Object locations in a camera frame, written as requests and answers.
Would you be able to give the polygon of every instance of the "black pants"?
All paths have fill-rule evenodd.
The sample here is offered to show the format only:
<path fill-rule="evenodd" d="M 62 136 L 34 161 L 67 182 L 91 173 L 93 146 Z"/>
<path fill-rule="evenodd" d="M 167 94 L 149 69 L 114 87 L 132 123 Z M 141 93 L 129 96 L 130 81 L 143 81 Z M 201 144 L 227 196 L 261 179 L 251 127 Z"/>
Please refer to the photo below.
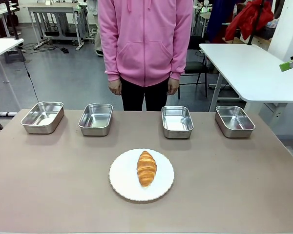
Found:
<path fill-rule="evenodd" d="M 168 79 L 149 87 L 141 87 L 121 78 L 124 111 L 142 111 L 143 99 L 146 97 L 147 111 L 161 111 L 166 105 Z"/>

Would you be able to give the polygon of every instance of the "white plate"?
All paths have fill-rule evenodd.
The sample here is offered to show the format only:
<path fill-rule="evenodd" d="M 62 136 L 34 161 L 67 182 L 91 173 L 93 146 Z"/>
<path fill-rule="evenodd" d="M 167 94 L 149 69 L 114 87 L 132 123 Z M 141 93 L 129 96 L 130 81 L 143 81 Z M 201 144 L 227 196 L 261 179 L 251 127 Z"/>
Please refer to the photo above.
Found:
<path fill-rule="evenodd" d="M 151 185 L 141 186 L 137 175 L 137 162 L 143 151 L 154 158 L 157 171 Z M 119 155 L 109 169 L 109 180 L 113 189 L 121 196 L 134 201 L 150 201 L 164 195 L 174 181 L 174 168 L 161 153 L 148 149 L 129 150 Z"/>

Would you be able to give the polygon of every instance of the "wire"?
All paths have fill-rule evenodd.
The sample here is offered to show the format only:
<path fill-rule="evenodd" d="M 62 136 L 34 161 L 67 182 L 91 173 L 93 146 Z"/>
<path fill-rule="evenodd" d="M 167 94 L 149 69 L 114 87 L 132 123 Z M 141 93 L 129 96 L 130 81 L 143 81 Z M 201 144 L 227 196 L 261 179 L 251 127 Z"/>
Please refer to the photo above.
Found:
<path fill-rule="evenodd" d="M 40 52 L 47 52 L 47 51 L 52 51 L 58 48 L 58 46 L 56 45 L 43 45 L 40 48 L 34 49 L 38 44 L 37 43 L 29 43 L 26 44 L 22 47 L 22 51 L 27 54 L 27 55 L 31 55 L 34 53 L 40 53 Z"/>
<path fill-rule="evenodd" d="M 36 94 L 35 86 L 34 86 L 34 83 L 33 83 L 32 79 L 31 79 L 31 77 L 30 77 L 30 74 L 29 74 L 29 72 L 28 72 L 28 69 L 27 69 L 27 67 L 26 67 L 25 57 L 24 57 L 22 51 L 21 51 L 21 55 L 22 55 L 22 57 L 23 57 L 23 63 L 24 63 L 25 69 L 26 69 L 26 71 L 27 71 L 28 78 L 30 79 L 31 85 L 33 86 L 33 90 L 34 90 L 34 93 L 35 93 L 35 97 L 36 97 L 36 99 L 37 99 L 37 102 L 39 102 L 38 97 L 37 97 L 37 94 Z"/>

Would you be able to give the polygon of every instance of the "hand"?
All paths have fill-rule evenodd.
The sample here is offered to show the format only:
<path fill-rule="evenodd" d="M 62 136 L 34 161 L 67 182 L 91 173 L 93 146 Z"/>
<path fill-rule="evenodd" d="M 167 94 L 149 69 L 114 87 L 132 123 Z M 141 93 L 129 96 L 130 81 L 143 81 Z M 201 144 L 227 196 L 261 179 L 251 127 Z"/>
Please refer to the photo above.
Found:
<path fill-rule="evenodd" d="M 179 80 L 169 78 L 167 95 L 175 94 L 177 92 L 178 88 L 179 88 Z"/>
<path fill-rule="evenodd" d="M 115 95 L 122 95 L 122 83 L 120 79 L 109 81 L 108 88 Z"/>

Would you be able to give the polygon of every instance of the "metal container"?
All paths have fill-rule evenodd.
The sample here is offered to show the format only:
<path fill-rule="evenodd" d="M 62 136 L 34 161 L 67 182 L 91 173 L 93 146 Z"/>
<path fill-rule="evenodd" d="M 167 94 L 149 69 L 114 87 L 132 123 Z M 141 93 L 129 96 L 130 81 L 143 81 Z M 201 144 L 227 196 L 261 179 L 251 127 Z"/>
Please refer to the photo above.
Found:
<path fill-rule="evenodd" d="M 228 138 L 248 138 L 255 129 L 251 119 L 238 106 L 217 106 L 215 119 Z"/>
<path fill-rule="evenodd" d="M 87 105 L 79 120 L 84 136 L 106 136 L 109 132 L 113 106 L 110 104 Z"/>
<path fill-rule="evenodd" d="M 21 120 L 21 125 L 31 134 L 50 134 L 64 116 L 61 102 L 38 102 Z"/>
<path fill-rule="evenodd" d="M 162 120 L 166 138 L 187 139 L 191 136 L 193 122 L 186 107 L 164 106 Z"/>

